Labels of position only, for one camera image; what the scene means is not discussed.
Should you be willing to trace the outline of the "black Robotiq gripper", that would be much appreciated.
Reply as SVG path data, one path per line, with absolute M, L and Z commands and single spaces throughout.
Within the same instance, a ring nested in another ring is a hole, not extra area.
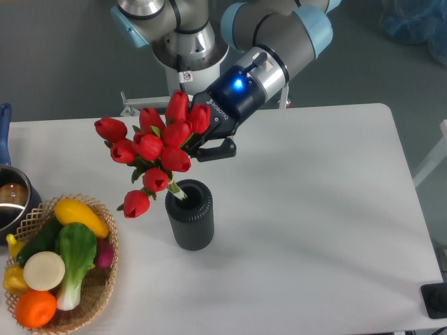
M 258 66 L 231 66 L 206 90 L 193 96 L 192 103 L 211 109 L 210 125 L 202 135 L 193 135 L 191 143 L 225 138 L 218 147 L 199 148 L 192 155 L 198 162 L 216 161 L 236 156 L 232 137 L 238 126 L 248 119 L 264 102 L 265 93 L 252 77 Z

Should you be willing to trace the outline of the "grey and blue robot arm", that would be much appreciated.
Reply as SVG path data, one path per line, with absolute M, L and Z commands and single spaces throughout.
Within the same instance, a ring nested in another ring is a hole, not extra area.
M 199 161 L 236 154 L 233 136 L 331 43 L 336 1 L 234 3 L 218 21 L 206 1 L 117 1 L 112 18 L 134 47 L 150 46 L 168 90 L 211 109 L 210 127 L 186 152 Z

